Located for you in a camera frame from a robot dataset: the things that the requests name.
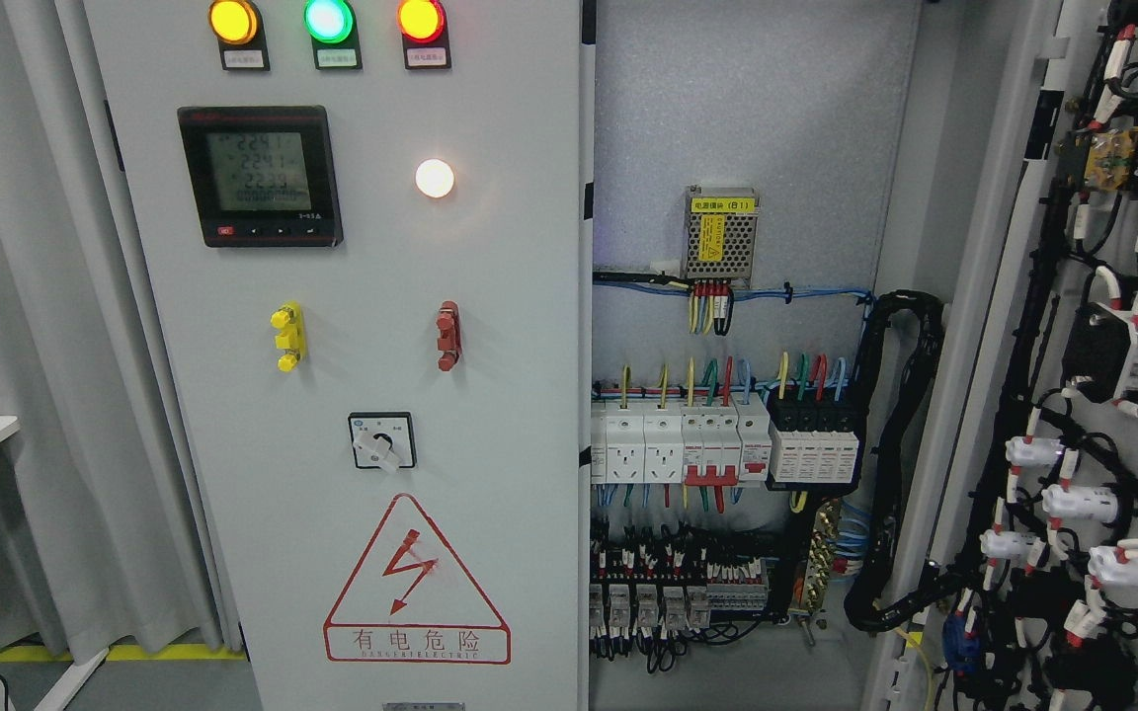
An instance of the green indicator light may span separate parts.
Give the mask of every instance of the green indicator light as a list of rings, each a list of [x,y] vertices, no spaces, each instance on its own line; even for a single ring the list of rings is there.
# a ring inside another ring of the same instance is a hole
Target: green indicator light
[[[345,41],[354,31],[354,13],[345,0],[308,0],[306,32],[324,44]]]

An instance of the gray curtain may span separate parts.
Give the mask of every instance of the gray curtain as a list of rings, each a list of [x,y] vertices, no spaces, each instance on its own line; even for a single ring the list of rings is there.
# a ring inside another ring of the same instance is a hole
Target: gray curtain
[[[198,627],[238,647],[81,72],[55,6],[0,3],[0,414],[19,417],[0,456],[0,644],[40,631],[81,662]]]

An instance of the yellow label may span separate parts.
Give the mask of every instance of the yellow label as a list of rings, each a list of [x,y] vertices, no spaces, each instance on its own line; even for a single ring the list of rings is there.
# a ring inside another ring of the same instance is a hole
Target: yellow label
[[[723,240],[727,235],[727,217],[724,215],[700,216],[701,262],[723,262]]]
[[[758,212],[756,198],[692,198],[694,215],[728,215]]]

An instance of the high voltage warning triangle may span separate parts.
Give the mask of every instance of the high voltage warning triangle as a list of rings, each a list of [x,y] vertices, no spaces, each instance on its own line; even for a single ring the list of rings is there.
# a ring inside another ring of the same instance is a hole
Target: high voltage warning triangle
[[[506,664],[512,631],[415,497],[393,497],[324,622],[333,662]]]

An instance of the green wire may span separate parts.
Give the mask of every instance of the green wire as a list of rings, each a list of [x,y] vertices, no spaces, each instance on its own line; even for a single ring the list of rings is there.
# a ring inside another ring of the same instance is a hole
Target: green wire
[[[706,363],[706,373],[704,377],[701,377],[700,383],[709,388],[709,397],[706,399],[706,405],[714,405],[715,390],[718,390],[718,358]]]
[[[798,400],[805,400],[805,382],[810,377],[810,356],[802,354],[798,362]]]

